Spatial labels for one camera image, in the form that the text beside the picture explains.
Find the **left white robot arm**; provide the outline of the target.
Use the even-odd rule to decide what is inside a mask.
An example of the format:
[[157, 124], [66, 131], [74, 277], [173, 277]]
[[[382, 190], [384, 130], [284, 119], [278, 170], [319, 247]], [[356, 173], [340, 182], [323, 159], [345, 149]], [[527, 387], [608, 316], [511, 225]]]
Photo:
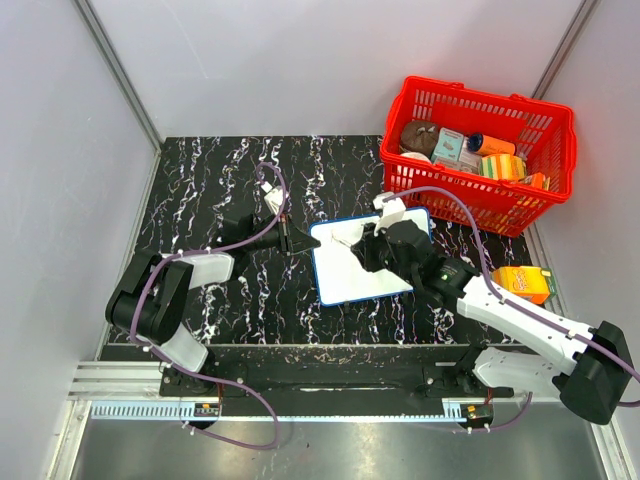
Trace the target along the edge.
[[195, 395], [211, 392], [217, 373], [214, 356], [183, 324], [188, 293], [211, 284], [239, 278], [249, 256], [259, 250], [277, 249], [285, 256], [306, 253], [321, 242], [304, 233], [288, 214], [262, 220], [254, 214], [223, 221], [216, 247], [229, 251], [181, 256], [161, 266], [168, 256], [149, 249], [134, 253], [105, 310], [106, 321], [157, 348], [162, 357], [184, 368], [182, 384]]

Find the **blue framed whiteboard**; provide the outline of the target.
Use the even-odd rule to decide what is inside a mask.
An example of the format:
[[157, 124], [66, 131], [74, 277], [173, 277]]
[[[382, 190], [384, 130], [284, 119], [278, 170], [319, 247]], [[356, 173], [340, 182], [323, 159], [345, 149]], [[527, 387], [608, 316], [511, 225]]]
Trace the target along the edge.
[[335, 219], [312, 224], [309, 235], [320, 240], [312, 250], [318, 297], [322, 306], [388, 297], [412, 292], [413, 287], [388, 270], [366, 272], [349, 248], [332, 241], [332, 236], [360, 240], [363, 227], [375, 223], [378, 214]]

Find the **red capped whiteboard marker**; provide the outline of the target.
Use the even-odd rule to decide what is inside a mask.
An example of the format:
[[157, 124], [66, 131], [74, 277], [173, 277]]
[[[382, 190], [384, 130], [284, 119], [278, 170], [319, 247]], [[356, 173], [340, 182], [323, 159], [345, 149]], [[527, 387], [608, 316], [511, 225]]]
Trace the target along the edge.
[[336, 235], [332, 236], [332, 241], [336, 242], [336, 243], [338, 243], [340, 245], [343, 245], [346, 248], [351, 248], [354, 245], [354, 242], [351, 242], [348, 238], [344, 238], [344, 237], [336, 236]]

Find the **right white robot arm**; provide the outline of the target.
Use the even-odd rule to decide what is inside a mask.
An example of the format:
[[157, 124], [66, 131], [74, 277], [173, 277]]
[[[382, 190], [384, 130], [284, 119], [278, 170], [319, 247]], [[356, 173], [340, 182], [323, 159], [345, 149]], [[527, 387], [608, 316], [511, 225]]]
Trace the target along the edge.
[[623, 331], [597, 327], [540, 308], [498, 286], [468, 263], [436, 251], [426, 232], [404, 220], [377, 232], [367, 224], [350, 248], [367, 272], [386, 270], [426, 301], [501, 331], [529, 353], [483, 349], [459, 366], [456, 387], [476, 396], [487, 387], [555, 396], [572, 413], [610, 422], [635, 373]]

